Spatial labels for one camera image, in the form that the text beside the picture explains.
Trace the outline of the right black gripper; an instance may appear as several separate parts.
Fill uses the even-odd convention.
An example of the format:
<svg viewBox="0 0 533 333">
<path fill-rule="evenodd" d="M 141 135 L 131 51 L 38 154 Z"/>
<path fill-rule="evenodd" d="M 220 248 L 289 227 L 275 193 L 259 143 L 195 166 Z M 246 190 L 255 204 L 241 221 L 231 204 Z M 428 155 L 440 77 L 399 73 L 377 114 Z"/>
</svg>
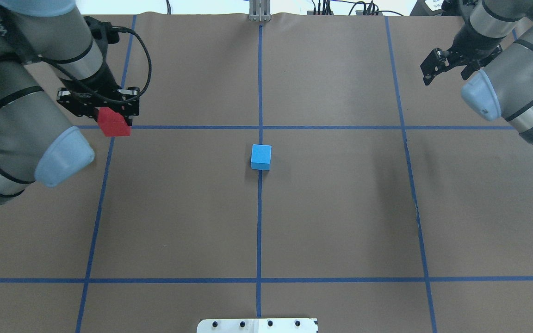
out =
<svg viewBox="0 0 533 333">
<path fill-rule="evenodd" d="M 425 86 L 429 86 L 437 75 L 457 66 L 465 67 L 461 76 L 463 80 L 467 80 L 474 72 L 487 65 L 485 58 L 493 53 L 502 40 L 502 37 L 482 35 L 470 23 L 466 23 L 456 34 L 452 46 L 447 51 L 435 48 L 421 63 Z"/>
</svg>

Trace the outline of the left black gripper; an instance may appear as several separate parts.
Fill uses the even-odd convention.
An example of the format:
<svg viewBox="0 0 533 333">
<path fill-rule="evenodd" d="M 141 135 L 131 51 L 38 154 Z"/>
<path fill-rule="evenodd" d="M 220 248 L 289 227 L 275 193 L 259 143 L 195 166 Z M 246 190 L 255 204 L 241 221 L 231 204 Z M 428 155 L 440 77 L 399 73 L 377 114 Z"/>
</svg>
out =
<svg viewBox="0 0 533 333">
<path fill-rule="evenodd" d="M 124 103 L 139 95 L 136 86 L 122 89 L 117 84 L 112 71 L 104 62 L 93 76 L 83 80 L 59 78 L 63 84 L 57 91 L 56 101 L 68 112 L 77 117 L 87 117 L 98 121 L 99 109 L 108 107 L 120 114 L 131 126 L 133 118 L 140 115 L 139 100 Z"/>
</svg>

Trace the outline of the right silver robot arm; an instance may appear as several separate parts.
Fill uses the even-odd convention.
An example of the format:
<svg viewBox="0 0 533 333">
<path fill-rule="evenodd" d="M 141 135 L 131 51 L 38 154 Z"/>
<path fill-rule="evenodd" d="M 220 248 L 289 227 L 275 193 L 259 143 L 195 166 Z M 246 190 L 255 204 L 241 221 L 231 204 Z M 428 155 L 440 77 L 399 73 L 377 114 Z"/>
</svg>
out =
<svg viewBox="0 0 533 333">
<path fill-rule="evenodd" d="M 464 25 L 447 50 L 421 63 L 425 85 L 463 66 L 465 103 L 482 118 L 503 118 L 533 146 L 533 0 L 446 0 Z"/>
</svg>

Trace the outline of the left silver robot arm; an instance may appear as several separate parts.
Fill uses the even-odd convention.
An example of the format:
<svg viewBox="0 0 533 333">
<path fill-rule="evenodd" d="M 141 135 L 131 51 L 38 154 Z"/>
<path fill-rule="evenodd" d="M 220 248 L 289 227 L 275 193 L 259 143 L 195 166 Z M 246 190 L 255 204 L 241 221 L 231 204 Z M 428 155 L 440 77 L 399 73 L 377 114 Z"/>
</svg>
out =
<svg viewBox="0 0 533 333">
<path fill-rule="evenodd" d="M 83 16 L 74 0 L 0 0 L 0 206 L 32 183 L 55 187 L 91 164 L 93 148 L 61 112 L 104 111 L 129 128 L 143 89 L 121 88 L 106 63 L 127 27 Z"/>
</svg>

